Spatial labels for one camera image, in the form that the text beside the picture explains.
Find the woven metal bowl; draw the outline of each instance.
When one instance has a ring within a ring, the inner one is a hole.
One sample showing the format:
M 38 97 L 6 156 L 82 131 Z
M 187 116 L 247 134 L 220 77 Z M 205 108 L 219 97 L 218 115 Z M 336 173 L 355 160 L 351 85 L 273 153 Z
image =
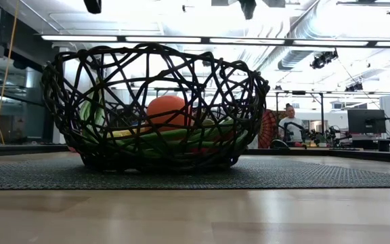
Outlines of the woven metal bowl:
M 145 72 L 128 75 L 133 63 L 143 64 Z M 68 67 L 77 69 L 75 76 L 64 76 Z M 242 61 L 225 62 L 211 52 L 185 54 L 157 43 L 59 53 L 45 67 L 42 86 L 57 128 L 86 166 L 153 172 L 235 164 L 259 131 L 269 91 L 268 82 Z M 148 115 L 147 98 L 169 91 L 180 93 L 184 107 Z M 152 122 L 165 115 L 166 121 Z M 184 116 L 183 125 L 169 123 L 177 116 Z

